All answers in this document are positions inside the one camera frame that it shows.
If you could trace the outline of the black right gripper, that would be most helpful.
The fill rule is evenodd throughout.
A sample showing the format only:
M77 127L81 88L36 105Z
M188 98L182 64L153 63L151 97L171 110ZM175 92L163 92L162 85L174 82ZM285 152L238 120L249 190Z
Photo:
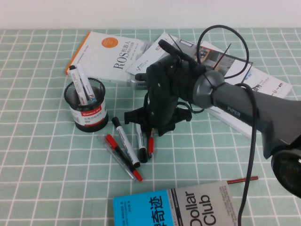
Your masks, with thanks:
M173 131L176 123L172 117L181 98L188 102L190 113L201 113L204 110L192 110L192 91L197 79L205 72L205 67L196 62L190 66L179 57L166 56L150 65L146 70L148 83L148 103L124 113L124 122L144 125L157 129L158 136Z

